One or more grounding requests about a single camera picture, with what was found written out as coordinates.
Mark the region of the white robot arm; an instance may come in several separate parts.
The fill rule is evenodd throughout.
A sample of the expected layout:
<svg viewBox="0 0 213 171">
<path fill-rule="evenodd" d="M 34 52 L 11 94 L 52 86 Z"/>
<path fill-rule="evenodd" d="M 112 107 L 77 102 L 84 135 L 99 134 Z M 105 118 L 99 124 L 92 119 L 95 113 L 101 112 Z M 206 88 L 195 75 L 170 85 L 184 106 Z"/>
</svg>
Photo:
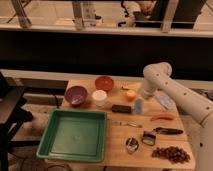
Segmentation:
<svg viewBox="0 0 213 171">
<path fill-rule="evenodd" d="M 149 98 L 163 90 L 201 126 L 196 171 L 213 171 L 213 101 L 171 79 L 172 67 L 167 62 L 149 64 L 143 69 L 142 95 Z"/>
</svg>

